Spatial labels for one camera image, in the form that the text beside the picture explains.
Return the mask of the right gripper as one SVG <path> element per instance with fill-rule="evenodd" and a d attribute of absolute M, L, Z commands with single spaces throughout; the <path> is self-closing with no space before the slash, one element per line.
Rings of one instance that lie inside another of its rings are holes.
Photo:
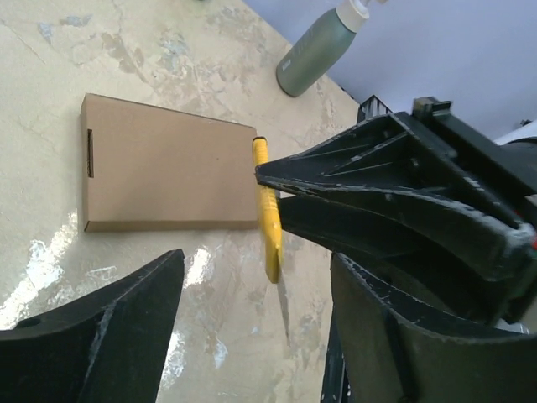
<path fill-rule="evenodd" d="M 412 114 L 367 120 L 302 153 L 261 165 L 260 184 L 360 206 L 360 195 L 499 201 L 520 219 L 520 294 L 536 283 L 536 138 L 495 144 L 451 111 L 414 99 Z"/>

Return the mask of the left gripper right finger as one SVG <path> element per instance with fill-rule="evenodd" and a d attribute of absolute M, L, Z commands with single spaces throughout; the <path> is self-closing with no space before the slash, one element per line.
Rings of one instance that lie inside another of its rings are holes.
<path fill-rule="evenodd" d="M 331 256 L 336 327 L 356 402 L 534 402 L 536 336 L 430 306 Z"/>

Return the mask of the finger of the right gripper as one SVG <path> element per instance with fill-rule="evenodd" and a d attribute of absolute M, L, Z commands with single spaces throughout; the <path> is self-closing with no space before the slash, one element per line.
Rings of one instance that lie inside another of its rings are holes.
<path fill-rule="evenodd" d="M 279 201 L 285 231 L 341 252 L 380 280 L 478 323 L 520 319 L 520 219 L 500 201 L 360 195 Z"/>

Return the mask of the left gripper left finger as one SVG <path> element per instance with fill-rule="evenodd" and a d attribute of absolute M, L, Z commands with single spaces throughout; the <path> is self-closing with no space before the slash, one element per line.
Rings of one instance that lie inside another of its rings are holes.
<path fill-rule="evenodd" d="M 170 250 L 1 332 L 3 402 L 154 402 L 185 275 Z"/>

